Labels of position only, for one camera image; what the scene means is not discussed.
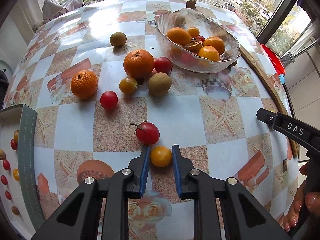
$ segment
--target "brown fruit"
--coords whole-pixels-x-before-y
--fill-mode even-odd
[[[218,51],[211,46],[204,46],[198,52],[199,57],[207,58],[211,61],[220,61],[220,56]]]
[[[0,149],[0,160],[1,160],[1,161],[6,160],[5,152],[4,152],[4,150],[2,150],[2,149]]]
[[[168,30],[166,36],[174,43],[185,46],[190,43],[191,35],[186,30],[176,27]]]
[[[11,211],[13,214],[15,214],[16,216],[20,215],[20,211],[16,206],[12,206]]]
[[[123,46],[126,41],[127,41],[127,36],[125,36],[124,33],[120,33],[120,32],[117,32],[117,33],[114,33],[111,35],[110,37],[110,44],[114,47],[120,47],[120,46]]]
[[[18,143],[19,130],[16,130],[13,134],[13,139],[15,143]]]
[[[226,50],[223,40],[219,37],[209,37],[205,39],[203,46],[214,47],[219,52],[219,55],[222,55]]]
[[[155,59],[144,49],[129,52],[123,61],[124,71],[135,79],[149,76],[154,67]]]
[[[80,99],[91,97],[97,89],[98,78],[95,73],[90,70],[80,71],[71,80],[71,91]]]
[[[154,74],[148,82],[148,88],[152,95],[158,97],[165,95],[172,85],[171,78],[166,73]]]

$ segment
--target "red lid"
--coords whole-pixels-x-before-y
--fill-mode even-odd
[[[266,45],[261,44],[261,47],[269,56],[269,59],[271,60],[273,67],[277,71],[278,75],[285,74],[284,66],[282,65],[281,61],[278,59],[277,55],[274,54],[274,52],[271,49],[269,49]]]

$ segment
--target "table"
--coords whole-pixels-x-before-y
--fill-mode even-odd
[[[196,5],[262,63],[290,112],[276,71],[239,17],[199,1]],[[145,49],[162,56],[153,20],[184,7],[185,0],[107,0],[52,20],[35,34],[14,73],[4,107],[25,103],[38,112],[34,165],[45,218],[82,176],[92,174],[89,170],[97,178],[110,177],[139,156],[141,145],[129,123],[147,119],[160,130],[153,147],[179,144],[182,155],[211,177],[237,177],[281,223],[297,189],[298,161],[288,139],[256,119],[261,107],[277,109],[241,57],[231,69],[210,75],[174,66],[172,87],[163,98],[150,95],[146,83],[131,98],[119,90],[126,77],[126,54]],[[118,31],[128,37],[121,49],[109,43]],[[71,93],[70,82],[84,69],[95,72],[99,87],[94,97],[80,101]],[[208,86],[218,89],[206,93]],[[105,113],[99,103],[107,90],[119,97],[112,113]],[[172,167],[151,167],[144,197],[129,201],[130,237],[192,239],[193,214],[193,201],[182,201],[176,194]],[[224,235],[223,222],[220,228]]]

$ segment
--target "starfish print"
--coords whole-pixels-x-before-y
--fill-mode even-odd
[[[36,132],[36,135],[37,135],[38,133],[41,133],[44,142],[46,142],[45,133],[46,133],[47,127],[48,127],[49,125],[54,124],[54,121],[52,121],[52,122],[48,122],[48,121],[47,121],[48,116],[49,116],[49,110],[48,110],[47,113],[45,114],[44,119],[41,119],[41,117],[40,117],[39,115],[38,115],[38,118],[37,118],[37,121],[38,121],[38,123],[39,123],[39,127],[38,127],[38,130],[37,130],[37,132]]]
[[[285,172],[281,173],[281,174],[276,174],[277,178],[278,178],[278,182],[277,185],[282,185],[282,187],[284,186],[284,176],[285,176]]]
[[[153,6],[154,9],[159,9],[159,10],[164,10],[164,7],[166,6],[163,3],[156,3],[156,4],[152,3],[151,5]]]
[[[210,110],[213,114],[217,114],[218,116],[220,116],[219,120],[217,121],[217,123],[215,124],[213,129],[219,127],[220,125],[222,125],[225,122],[227,124],[228,128],[231,130],[232,134],[235,136],[236,133],[234,132],[233,128],[231,127],[230,118],[235,116],[239,112],[226,113],[226,105],[227,105],[227,103],[225,101],[223,104],[222,111],[218,108],[214,108],[213,106],[209,106]]]
[[[77,177],[77,168],[76,168],[76,163],[78,162],[78,155],[76,158],[73,160],[71,164],[71,169],[63,163],[63,161],[60,161],[60,164],[64,170],[64,172],[67,174],[67,177],[61,182],[61,184],[65,183],[70,177]]]
[[[254,150],[257,152],[258,150],[261,151],[262,155],[265,155],[265,153],[270,150],[270,147],[264,148],[264,138],[262,138],[260,148],[257,148],[253,145]]]

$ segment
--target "mandarin orange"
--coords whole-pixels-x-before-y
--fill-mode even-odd
[[[90,70],[82,70],[71,80],[72,93],[80,98],[87,99],[91,97],[98,89],[98,78]]]

